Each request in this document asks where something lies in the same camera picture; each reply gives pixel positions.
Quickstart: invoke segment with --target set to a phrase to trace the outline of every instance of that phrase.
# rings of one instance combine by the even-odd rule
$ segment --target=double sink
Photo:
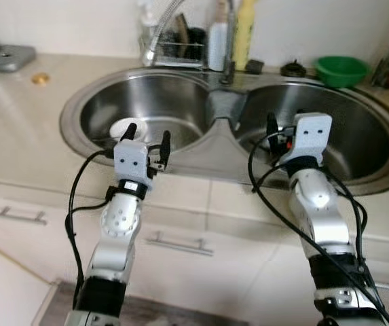
[[[146,123],[148,143],[160,143],[163,131],[170,131],[169,173],[248,183],[248,154],[265,135],[269,112],[279,127],[291,125],[299,112],[322,112],[333,118],[324,155],[329,170],[355,195],[389,189],[389,107],[360,90],[330,89],[312,79],[237,74],[224,88],[220,76],[168,69],[114,73],[69,100],[60,118],[62,135],[88,156],[115,144],[109,129],[116,121],[135,117]],[[258,177],[277,158],[268,147],[257,152]],[[265,185],[286,188],[286,174],[276,173]]]

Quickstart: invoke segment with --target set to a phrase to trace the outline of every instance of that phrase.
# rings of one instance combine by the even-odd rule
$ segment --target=dish rack
[[[207,68],[206,44],[179,43],[166,41],[166,34],[161,36],[157,46],[155,66],[186,67],[204,70]],[[149,40],[139,37],[141,53],[149,46]]]

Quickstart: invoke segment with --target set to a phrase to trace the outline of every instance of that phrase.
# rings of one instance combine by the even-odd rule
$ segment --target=small round object
[[[47,73],[36,73],[32,76],[31,81],[35,85],[45,86],[50,80],[50,76]]]
[[[280,74],[285,77],[300,77],[304,78],[308,71],[299,64],[296,60],[294,62],[287,63],[280,68]]]

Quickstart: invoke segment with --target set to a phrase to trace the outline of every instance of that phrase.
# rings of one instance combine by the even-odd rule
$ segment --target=green bowl
[[[369,66],[350,56],[324,56],[315,64],[318,77],[328,87],[352,87],[365,78]]]

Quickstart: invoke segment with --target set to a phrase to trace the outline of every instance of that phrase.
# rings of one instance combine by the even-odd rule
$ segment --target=faucet
[[[151,67],[155,64],[157,59],[157,46],[160,36],[167,24],[170,22],[176,9],[184,2],[184,0],[173,0],[162,14],[158,26],[153,34],[148,47],[145,47],[145,51],[142,55],[143,64],[146,67]],[[221,76],[220,82],[223,85],[230,85],[234,81],[235,75],[235,62],[232,61],[232,52],[234,48],[234,31],[235,31],[235,9],[234,0],[227,0],[229,3],[229,11],[227,13],[227,39],[226,39],[226,55],[224,62],[224,70]]]

